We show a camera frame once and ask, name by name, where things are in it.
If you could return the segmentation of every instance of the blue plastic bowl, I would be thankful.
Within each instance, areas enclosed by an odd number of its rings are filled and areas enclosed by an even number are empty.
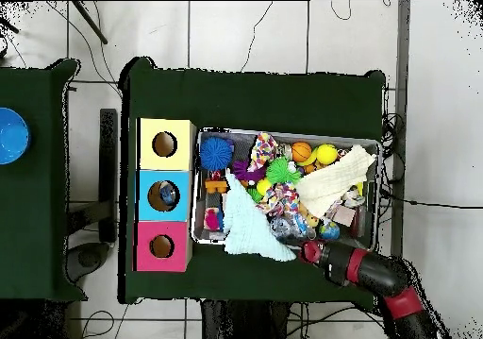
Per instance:
[[[14,110],[0,108],[0,164],[18,160],[30,144],[24,119]]]

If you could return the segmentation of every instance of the pink box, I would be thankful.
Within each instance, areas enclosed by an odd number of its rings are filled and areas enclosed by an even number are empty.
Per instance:
[[[152,252],[152,242],[157,236],[166,236],[172,242],[169,257],[159,258]],[[185,272],[192,257],[192,240],[189,238],[188,222],[141,221],[138,223],[134,271]]]

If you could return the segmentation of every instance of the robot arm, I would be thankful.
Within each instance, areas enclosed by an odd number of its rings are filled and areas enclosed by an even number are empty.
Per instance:
[[[321,268],[325,277],[339,285],[354,283],[383,300],[398,339],[441,339],[439,330],[408,281],[408,270],[394,259],[339,242],[304,243],[303,259]]]

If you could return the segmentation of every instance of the yellow box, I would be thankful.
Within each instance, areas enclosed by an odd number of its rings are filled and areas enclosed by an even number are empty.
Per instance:
[[[142,118],[142,170],[192,170],[196,127],[190,120]]]

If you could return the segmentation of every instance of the green tabletop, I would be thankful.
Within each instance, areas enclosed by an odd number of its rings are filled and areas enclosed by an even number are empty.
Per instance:
[[[185,273],[133,272],[136,131],[143,118],[189,119],[197,127],[231,127],[350,138],[381,139],[384,82],[366,76],[267,75],[159,70],[148,58],[124,68],[119,299],[204,297],[277,301],[352,301],[371,308],[373,297],[341,288],[298,261],[229,255],[221,246],[194,245]]]
[[[45,70],[0,68],[0,107],[17,111],[31,144],[0,165],[0,297],[83,299],[65,276],[65,88],[78,67],[60,60]]]

